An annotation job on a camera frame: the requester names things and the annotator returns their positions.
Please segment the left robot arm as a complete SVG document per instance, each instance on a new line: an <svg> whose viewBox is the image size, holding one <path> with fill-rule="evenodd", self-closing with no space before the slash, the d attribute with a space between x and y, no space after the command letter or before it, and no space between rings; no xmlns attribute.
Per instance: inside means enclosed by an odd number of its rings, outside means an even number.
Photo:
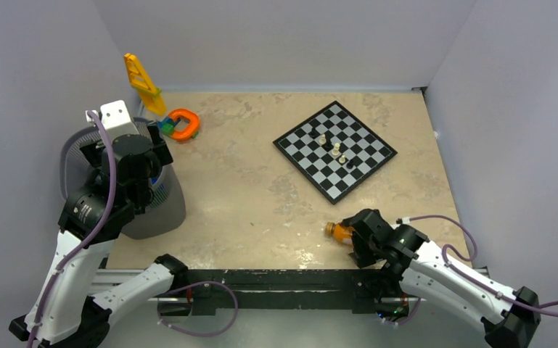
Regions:
<svg viewBox="0 0 558 348"><path fill-rule="evenodd" d="M173 159L156 122L143 134L112 136L80 148L91 172L69 194L60 215L57 248L40 297L9 331L40 347L98 347L128 312L159 294L186 290L187 266L170 254L157 257L140 274L101 294L89 289L123 228L147 211L152 179Z"/></svg>

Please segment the orange juice bottle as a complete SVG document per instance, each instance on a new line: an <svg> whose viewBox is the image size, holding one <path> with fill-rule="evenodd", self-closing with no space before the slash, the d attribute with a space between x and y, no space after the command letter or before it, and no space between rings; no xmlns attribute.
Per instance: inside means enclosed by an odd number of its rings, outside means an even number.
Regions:
<svg viewBox="0 0 558 348"><path fill-rule="evenodd" d="M353 245L352 227L346 227L339 223L328 222L325 226L324 233L327 237L333 238L338 243L349 245L349 246Z"/></svg>

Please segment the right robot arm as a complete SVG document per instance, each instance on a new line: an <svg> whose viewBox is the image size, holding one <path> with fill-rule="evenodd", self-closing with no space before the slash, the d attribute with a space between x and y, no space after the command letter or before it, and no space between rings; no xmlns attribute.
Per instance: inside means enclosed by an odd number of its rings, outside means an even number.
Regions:
<svg viewBox="0 0 558 348"><path fill-rule="evenodd" d="M364 209L340 222L350 232L351 257L359 268L383 261L380 289L425 299L472 324L490 347L527 347L541 316L529 307L538 295L479 274L414 227L391 225L378 210Z"/></svg>

